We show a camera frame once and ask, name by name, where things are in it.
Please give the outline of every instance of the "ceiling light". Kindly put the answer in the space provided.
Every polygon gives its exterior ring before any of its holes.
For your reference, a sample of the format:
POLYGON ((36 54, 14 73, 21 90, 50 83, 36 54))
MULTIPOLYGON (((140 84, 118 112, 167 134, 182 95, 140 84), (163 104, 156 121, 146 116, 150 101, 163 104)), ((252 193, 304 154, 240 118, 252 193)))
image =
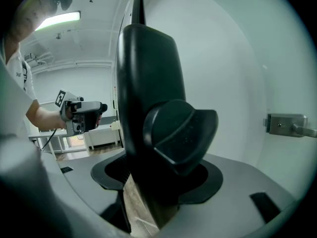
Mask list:
POLYGON ((61 14, 61 15, 57 15, 57 16, 54 16, 54 17, 51 17, 51 18, 47 18, 36 29, 36 31, 40 30, 40 29, 42 29, 44 27, 47 27, 47 26, 52 26, 52 25, 55 25, 55 24, 63 23, 63 22, 79 20, 80 17, 81 17, 80 11, 77 11, 77 12, 71 12, 71 13, 61 14))

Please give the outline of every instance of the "white curved wall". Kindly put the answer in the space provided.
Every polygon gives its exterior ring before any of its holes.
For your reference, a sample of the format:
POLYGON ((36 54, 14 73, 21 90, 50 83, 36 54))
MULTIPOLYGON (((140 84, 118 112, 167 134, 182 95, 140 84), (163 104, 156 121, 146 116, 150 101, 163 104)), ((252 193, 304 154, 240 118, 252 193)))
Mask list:
POLYGON ((213 0, 151 0, 146 17, 148 26, 177 43, 187 101, 218 113, 208 153, 255 165, 266 97, 261 70, 240 28, 213 0))
MULTIPOLYGON (((305 114, 317 127, 316 50, 286 0, 214 0, 246 35, 263 70, 268 113, 305 114)), ((296 198, 317 166, 317 140, 266 134, 256 167, 296 198)))

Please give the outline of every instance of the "black cable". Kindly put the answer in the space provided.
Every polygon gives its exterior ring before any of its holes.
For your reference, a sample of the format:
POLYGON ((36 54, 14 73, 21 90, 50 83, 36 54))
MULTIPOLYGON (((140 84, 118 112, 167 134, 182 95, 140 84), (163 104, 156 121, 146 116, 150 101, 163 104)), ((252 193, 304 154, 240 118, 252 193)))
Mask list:
POLYGON ((52 139, 52 137, 54 136, 55 132, 57 131, 57 129, 54 130, 53 134, 50 136, 50 138, 48 139, 48 141, 45 143, 45 145, 40 149, 41 152, 43 152, 44 148, 48 145, 48 143, 50 142, 50 140, 52 139))

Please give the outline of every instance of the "door lever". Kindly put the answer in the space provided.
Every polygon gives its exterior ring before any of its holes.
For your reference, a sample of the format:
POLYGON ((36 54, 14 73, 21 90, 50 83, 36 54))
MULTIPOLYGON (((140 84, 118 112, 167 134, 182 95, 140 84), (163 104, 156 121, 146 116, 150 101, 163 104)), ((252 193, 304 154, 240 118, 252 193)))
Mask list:
POLYGON ((305 128, 298 126, 296 123, 292 125, 292 129, 299 135, 307 137, 317 137, 317 129, 305 128))

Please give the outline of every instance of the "door lock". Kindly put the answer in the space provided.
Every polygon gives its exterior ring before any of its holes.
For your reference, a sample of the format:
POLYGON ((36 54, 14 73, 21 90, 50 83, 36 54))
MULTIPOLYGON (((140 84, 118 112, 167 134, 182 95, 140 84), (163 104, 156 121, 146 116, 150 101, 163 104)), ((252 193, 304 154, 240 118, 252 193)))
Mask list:
POLYGON ((288 137, 316 137, 317 129, 307 128, 308 118, 300 114, 268 114, 266 131, 272 135, 288 137))

